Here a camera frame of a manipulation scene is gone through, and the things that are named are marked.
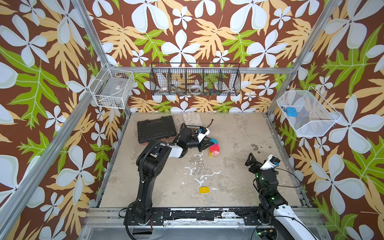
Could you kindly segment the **red wood block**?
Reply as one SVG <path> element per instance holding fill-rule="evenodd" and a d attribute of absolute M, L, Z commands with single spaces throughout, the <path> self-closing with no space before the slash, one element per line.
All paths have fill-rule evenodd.
<path fill-rule="evenodd" d="M 210 148 L 210 151 L 211 152 L 213 152 L 213 151 L 220 152 L 220 147 Z"/>

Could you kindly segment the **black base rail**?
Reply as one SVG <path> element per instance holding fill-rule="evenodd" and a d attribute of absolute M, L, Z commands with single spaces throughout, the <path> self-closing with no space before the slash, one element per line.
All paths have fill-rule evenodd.
<path fill-rule="evenodd" d="M 151 217 L 156 224 L 176 220 L 207 223 L 229 220 L 239 221 L 246 226 L 256 226 L 268 225 L 272 221 L 272 217 L 262 213 L 259 207 L 152 208 Z"/>

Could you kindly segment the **white work glove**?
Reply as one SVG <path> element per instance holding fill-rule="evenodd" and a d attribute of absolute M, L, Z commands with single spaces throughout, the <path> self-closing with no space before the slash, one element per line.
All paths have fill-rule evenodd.
<path fill-rule="evenodd" d="M 195 113 L 195 112 L 184 113 L 183 120 L 187 126 L 203 126 L 201 116 L 199 113 Z"/>

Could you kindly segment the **black charging board yellow connectors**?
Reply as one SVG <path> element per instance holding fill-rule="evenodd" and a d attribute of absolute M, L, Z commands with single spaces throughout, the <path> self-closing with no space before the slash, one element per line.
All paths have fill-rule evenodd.
<path fill-rule="evenodd" d="M 214 119 L 211 119 L 211 122 L 210 124 L 207 126 L 207 127 L 204 127 L 204 126 L 192 126 L 192 129 L 195 131 L 195 132 L 200 132 L 200 133 L 203 133 L 203 134 L 208 134 L 208 131 L 209 131 L 209 127 L 212 125 Z"/>

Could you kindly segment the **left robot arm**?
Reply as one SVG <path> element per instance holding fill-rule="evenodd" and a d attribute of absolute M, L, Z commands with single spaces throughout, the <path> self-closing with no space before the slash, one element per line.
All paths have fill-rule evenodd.
<path fill-rule="evenodd" d="M 139 188 L 135 201 L 127 207 L 125 225 L 130 222 L 147 224 L 151 219 L 152 195 L 157 176 L 162 172 L 168 158 L 182 158 L 189 149 L 199 152 L 215 143 L 208 137 L 209 128 L 182 124 L 179 133 L 171 142 L 152 140 L 136 161 L 139 172 Z"/>

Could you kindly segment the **black and red tool case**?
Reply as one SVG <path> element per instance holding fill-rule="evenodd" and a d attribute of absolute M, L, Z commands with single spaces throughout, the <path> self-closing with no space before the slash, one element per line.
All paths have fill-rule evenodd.
<path fill-rule="evenodd" d="M 137 122 L 138 142 L 145 144 L 152 140 L 163 140 L 177 135 L 172 116 Z"/>

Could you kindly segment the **yellow rounded wood block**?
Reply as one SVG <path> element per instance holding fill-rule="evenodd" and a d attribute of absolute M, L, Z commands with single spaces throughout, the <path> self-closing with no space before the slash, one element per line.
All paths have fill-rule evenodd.
<path fill-rule="evenodd" d="M 206 186 L 202 186 L 199 188 L 199 194 L 208 194 L 210 193 L 210 188 Z"/>

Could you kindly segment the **blue object in basket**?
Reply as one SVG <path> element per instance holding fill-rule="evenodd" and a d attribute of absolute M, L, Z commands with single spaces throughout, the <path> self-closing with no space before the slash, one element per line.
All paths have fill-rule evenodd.
<path fill-rule="evenodd" d="M 297 112 L 296 108 L 294 108 L 294 107 L 286 107 L 285 113 L 288 117 L 296 118 L 298 116 L 298 112 Z"/>

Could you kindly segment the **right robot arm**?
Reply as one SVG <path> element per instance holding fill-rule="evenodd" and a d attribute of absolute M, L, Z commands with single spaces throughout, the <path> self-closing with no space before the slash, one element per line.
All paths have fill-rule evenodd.
<path fill-rule="evenodd" d="M 253 186 L 259 196 L 256 213 L 260 226 L 269 230 L 257 232 L 261 240 L 316 240 L 316 235 L 299 219 L 288 201 L 280 194 L 276 168 L 280 159 L 270 154 L 262 163 L 249 153 L 245 166 L 254 174 Z"/>

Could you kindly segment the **teal wood block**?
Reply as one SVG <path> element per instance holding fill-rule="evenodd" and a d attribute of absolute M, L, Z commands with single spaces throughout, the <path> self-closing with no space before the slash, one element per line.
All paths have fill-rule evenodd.
<path fill-rule="evenodd" d="M 216 140 L 216 139 L 211 139 L 210 140 L 212 143 L 214 143 L 214 145 L 217 145 L 219 142 Z"/>

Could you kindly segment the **aluminium frame post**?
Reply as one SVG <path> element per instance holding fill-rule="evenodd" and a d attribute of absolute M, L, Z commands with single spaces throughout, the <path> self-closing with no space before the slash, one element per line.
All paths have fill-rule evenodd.
<path fill-rule="evenodd" d="M 75 10 L 77 10 L 79 12 L 80 19 L 84 24 L 84 27 L 85 27 L 86 33 L 88 35 L 89 41 L 92 44 L 92 46 L 94 47 L 94 51 L 95 51 L 96 56 L 99 58 L 99 61 L 101 63 L 100 71 L 103 69 L 109 69 L 109 68 L 118 68 L 118 69 L 123 70 L 120 67 L 113 66 L 109 62 L 109 60 L 107 59 L 107 54 L 106 54 L 105 50 L 103 49 L 102 43 L 101 43 L 101 41 L 97 35 L 96 29 L 95 29 L 92 21 L 90 20 L 90 16 L 88 14 L 88 11 L 86 9 L 84 2 L 83 1 L 71 1 L 71 3 L 74 5 Z M 128 116 L 128 118 L 132 114 L 130 109 L 129 109 L 128 103 L 127 103 L 125 109 L 120 109 L 120 110 L 123 110 L 125 112 L 126 116 Z"/>

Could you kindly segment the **light pink wood block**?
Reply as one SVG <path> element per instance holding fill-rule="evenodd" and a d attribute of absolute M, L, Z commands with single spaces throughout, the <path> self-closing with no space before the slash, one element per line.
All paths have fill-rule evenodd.
<path fill-rule="evenodd" d="M 211 152 L 211 156 L 212 156 L 212 157 L 218 157 L 219 154 L 220 154 L 220 152 L 217 152 L 217 151 L 213 151 L 213 152 Z"/>

